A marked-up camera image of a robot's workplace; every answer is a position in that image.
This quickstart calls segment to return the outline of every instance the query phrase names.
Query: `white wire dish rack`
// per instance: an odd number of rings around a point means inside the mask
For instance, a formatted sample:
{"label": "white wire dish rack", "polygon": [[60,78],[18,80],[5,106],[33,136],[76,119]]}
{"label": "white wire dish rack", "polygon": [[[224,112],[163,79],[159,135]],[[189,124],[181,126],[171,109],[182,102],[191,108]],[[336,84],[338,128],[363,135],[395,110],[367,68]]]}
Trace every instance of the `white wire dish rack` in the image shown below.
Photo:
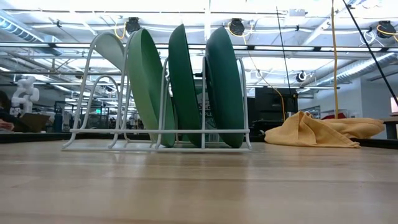
{"label": "white wire dish rack", "polygon": [[[118,114],[121,114],[122,110],[122,102],[123,102],[123,89],[125,87],[124,84],[124,79],[126,77],[126,61],[127,61],[127,56],[128,56],[128,50],[129,50],[129,45],[131,43],[131,39],[133,37],[134,33],[129,37],[127,44],[124,48],[124,53],[123,53],[123,65],[122,65],[122,72],[121,72],[121,83],[120,83],[120,90],[117,90],[118,94]],[[117,39],[113,34],[110,33],[102,33],[100,35],[97,35],[94,40],[92,41],[90,45],[90,50],[88,52],[87,56],[87,61],[86,61],[86,66],[85,66],[85,71],[80,87],[80,96],[77,104],[77,110],[80,111],[81,108],[81,102],[83,100],[83,92],[86,86],[86,79],[87,79],[87,73],[88,73],[88,68],[90,66],[90,60],[91,60],[91,55],[94,50],[96,50],[96,45],[98,44],[99,40],[103,38],[109,38],[109,37],[114,37],[115,41],[120,42],[119,39]],[[202,105],[205,105],[205,90],[206,90],[206,74],[205,74],[205,60],[206,58],[203,58],[203,75],[202,75]],[[124,109],[124,114],[123,114],[123,120],[121,116],[118,116],[116,119],[116,127],[114,129],[86,129],[87,121],[88,121],[88,113],[86,113],[83,124],[81,128],[77,128],[78,126],[78,119],[79,119],[79,114],[76,113],[75,115],[75,122],[73,124],[73,129],[70,130],[72,133],[72,136],[70,140],[62,146],[63,151],[135,151],[135,152],[142,152],[142,151],[147,151],[147,152],[249,152],[252,149],[250,140],[249,140],[249,124],[248,124],[248,101],[247,101],[247,94],[246,94],[246,77],[244,75],[244,65],[241,60],[241,58],[237,58],[240,64],[241,68],[241,74],[242,74],[242,90],[243,90],[243,106],[244,106],[244,129],[205,129],[205,106],[201,107],[201,129],[196,129],[196,130],[171,130],[171,129],[165,129],[165,109],[167,104],[164,103],[165,99],[167,97],[167,94],[169,94],[169,83],[170,80],[166,77],[166,66],[168,63],[168,59],[165,60],[164,66],[163,66],[163,71],[162,71],[162,85],[161,85],[161,94],[160,94],[160,113],[159,113],[159,128],[158,129],[144,129],[144,130],[138,130],[138,129],[126,129],[126,123],[127,123],[127,110],[129,106],[129,100],[130,100],[130,92],[131,92],[131,87],[129,84],[129,78],[127,76],[126,80],[126,85],[127,85],[127,92],[126,92],[126,104],[125,104],[125,109]],[[117,88],[117,83],[116,81],[109,75],[101,75],[99,76],[94,84],[93,88],[91,90],[90,98],[88,100],[87,104],[87,109],[86,111],[90,110],[91,102],[93,101],[93,95],[95,91],[95,87],[97,86],[97,83],[102,79],[102,78],[108,78],[110,79],[116,86]],[[75,146],[73,147],[73,142],[76,138],[76,134],[78,133],[110,133],[114,134],[113,140],[111,141],[110,144],[107,146],[90,146],[90,145],[84,145],[84,146]],[[142,141],[134,141],[130,140],[127,137],[127,133],[148,133],[148,134],[158,134],[157,142],[150,142],[146,141],[146,144],[143,144]],[[199,133],[201,134],[201,148],[194,147],[193,144],[190,144],[189,142],[177,142],[174,147],[163,147],[160,145],[160,141],[162,139],[162,134],[169,134],[169,133],[179,133],[179,134],[190,134],[190,133]],[[233,149],[230,147],[226,147],[226,144],[223,142],[205,142],[205,134],[214,134],[214,133],[243,133],[246,135],[246,146],[247,147],[241,147],[238,149]],[[118,141],[118,136],[119,134],[124,134],[124,140],[119,140],[119,141],[124,141],[125,144],[118,144],[117,146],[116,143]]]}

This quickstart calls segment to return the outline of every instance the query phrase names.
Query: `wooden surface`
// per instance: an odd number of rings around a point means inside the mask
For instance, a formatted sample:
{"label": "wooden surface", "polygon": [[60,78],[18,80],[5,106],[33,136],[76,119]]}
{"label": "wooden surface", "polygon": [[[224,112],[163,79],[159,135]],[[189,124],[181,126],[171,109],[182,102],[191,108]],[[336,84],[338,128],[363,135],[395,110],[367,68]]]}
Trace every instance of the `wooden surface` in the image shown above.
{"label": "wooden surface", "polygon": [[398,223],[392,149],[115,154],[63,142],[0,144],[0,223]]}

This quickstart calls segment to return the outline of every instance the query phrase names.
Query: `wire rack leg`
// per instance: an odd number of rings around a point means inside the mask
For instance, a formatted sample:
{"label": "wire rack leg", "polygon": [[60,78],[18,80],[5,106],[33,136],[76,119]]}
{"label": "wire rack leg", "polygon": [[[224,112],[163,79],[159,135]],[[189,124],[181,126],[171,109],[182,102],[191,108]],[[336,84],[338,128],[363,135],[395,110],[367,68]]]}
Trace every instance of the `wire rack leg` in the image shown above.
{"label": "wire rack leg", "polygon": [[[206,57],[203,57],[202,65],[202,75],[201,75],[201,129],[206,129]],[[206,134],[201,134],[201,148],[205,149],[205,138]]]}
{"label": "wire rack leg", "polygon": [[[249,115],[248,115],[248,93],[246,89],[246,73],[244,71],[244,65],[242,58],[238,57],[239,64],[241,65],[241,71],[242,71],[242,85],[243,85],[243,111],[244,111],[244,128],[249,129]],[[250,143],[250,137],[249,133],[246,133],[246,144],[248,145],[249,149],[252,149],[251,143]]]}
{"label": "wire rack leg", "polygon": [[[73,122],[74,129],[77,128],[77,124],[79,121],[79,112],[80,112],[80,108],[81,108],[81,102],[83,101],[83,95],[85,92],[88,68],[90,66],[91,55],[93,54],[96,40],[98,40],[98,36],[96,38],[94,38],[94,40],[92,41],[92,43],[90,45],[90,49],[88,51],[88,55],[87,55],[85,72],[83,74],[83,79],[81,81],[79,100],[77,103],[77,108],[76,108],[76,113],[75,113],[75,122]],[[70,140],[62,146],[62,149],[65,149],[66,147],[68,147],[75,140],[75,138],[76,138],[76,133],[72,133]]]}
{"label": "wire rack leg", "polygon": [[[123,114],[122,129],[125,129],[125,128],[126,128],[126,125],[127,125],[127,112],[128,112],[128,110],[129,110],[129,105],[130,105],[131,87],[130,87],[130,85],[129,85],[129,81],[130,81],[130,79],[129,79],[129,77],[127,76],[126,105],[124,106],[124,114]],[[131,139],[129,139],[129,138],[127,137],[127,133],[123,133],[123,135],[124,135],[124,139],[125,139],[127,142],[131,142]]]}
{"label": "wire rack leg", "polygon": [[[120,128],[120,120],[121,119],[121,111],[122,111],[122,98],[123,98],[123,88],[124,88],[124,77],[126,76],[126,67],[127,67],[127,56],[129,52],[129,46],[131,43],[132,38],[134,37],[135,32],[133,32],[129,39],[127,40],[126,47],[124,48],[124,55],[123,55],[123,69],[122,69],[122,76],[121,76],[121,81],[120,81],[120,93],[119,93],[119,98],[118,98],[118,118],[116,119],[116,127],[115,129]],[[116,141],[118,140],[118,133],[115,133],[113,136],[113,141],[110,145],[108,145],[108,148],[111,149],[115,144]]]}
{"label": "wire rack leg", "polygon": [[[169,58],[167,57],[164,60],[163,70],[162,70],[162,84],[161,84],[162,86],[160,87],[160,107],[159,107],[160,111],[159,111],[159,128],[158,128],[159,130],[161,130],[163,128],[163,120],[164,120],[163,114],[165,113],[163,104],[166,104],[166,103],[164,103],[164,100],[165,100],[164,96],[165,96],[165,91],[168,91],[168,89],[165,88],[165,85],[164,85],[164,80],[166,79],[166,66],[167,66],[168,61],[169,61]],[[161,142],[162,142],[162,134],[158,134],[155,149],[159,148]]]}

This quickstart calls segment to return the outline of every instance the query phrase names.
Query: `yellow towel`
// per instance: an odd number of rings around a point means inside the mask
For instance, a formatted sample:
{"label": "yellow towel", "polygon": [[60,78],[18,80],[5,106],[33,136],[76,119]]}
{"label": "yellow towel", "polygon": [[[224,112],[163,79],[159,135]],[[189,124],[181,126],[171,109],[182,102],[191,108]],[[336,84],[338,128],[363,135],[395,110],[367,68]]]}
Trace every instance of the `yellow towel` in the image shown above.
{"label": "yellow towel", "polygon": [[313,119],[299,111],[281,127],[266,131],[266,142],[286,146],[352,147],[350,138],[366,139],[384,130],[383,121],[371,118]]}

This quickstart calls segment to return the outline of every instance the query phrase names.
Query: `fluorescent light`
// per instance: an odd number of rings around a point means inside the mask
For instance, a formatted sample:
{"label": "fluorescent light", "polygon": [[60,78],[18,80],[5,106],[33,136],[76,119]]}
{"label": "fluorescent light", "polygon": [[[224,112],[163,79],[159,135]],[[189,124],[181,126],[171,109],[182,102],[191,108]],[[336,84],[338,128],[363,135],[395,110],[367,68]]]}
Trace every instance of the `fluorescent light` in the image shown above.
{"label": "fluorescent light", "polygon": [[0,47],[49,47],[45,43],[17,43],[17,42],[3,42]]}
{"label": "fluorescent light", "polygon": [[308,86],[304,87],[305,89],[310,89],[310,90],[333,90],[333,86]]}
{"label": "fluorescent light", "polygon": [[247,46],[233,46],[234,50],[246,50]]}
{"label": "fluorescent light", "polygon": [[254,50],[282,50],[282,47],[276,46],[255,46]]}
{"label": "fluorescent light", "polygon": [[60,48],[90,48],[90,44],[75,44],[75,43],[55,44],[55,46]]}
{"label": "fluorescent light", "polygon": [[[67,82],[63,82],[63,83],[56,83],[56,82],[53,82],[53,83],[50,83],[50,82],[48,82],[48,83],[34,83],[34,84],[39,84],[39,85],[43,85],[43,84],[49,84],[49,85],[81,85],[81,83],[67,83]],[[114,83],[97,83],[97,86],[108,86],[108,85],[110,85],[110,86],[114,86]]]}
{"label": "fluorescent light", "polygon": [[[380,47],[372,47],[373,52],[380,51]],[[321,51],[334,51],[333,47],[322,47]],[[366,47],[337,47],[338,52],[368,52],[369,49]]]}
{"label": "fluorescent light", "polygon": [[206,45],[204,44],[190,44],[188,45],[189,49],[206,49]]}
{"label": "fluorescent light", "polygon": [[288,51],[313,51],[313,47],[284,47],[281,46],[255,46],[254,50],[288,50]]}
{"label": "fluorescent light", "polygon": [[156,48],[168,48],[168,44],[155,44]]}
{"label": "fluorescent light", "polygon": [[[289,88],[288,86],[272,86],[274,88]],[[300,88],[299,86],[291,86],[290,88]]]}
{"label": "fluorescent light", "polygon": [[313,51],[313,47],[284,47],[285,50],[296,51]]}

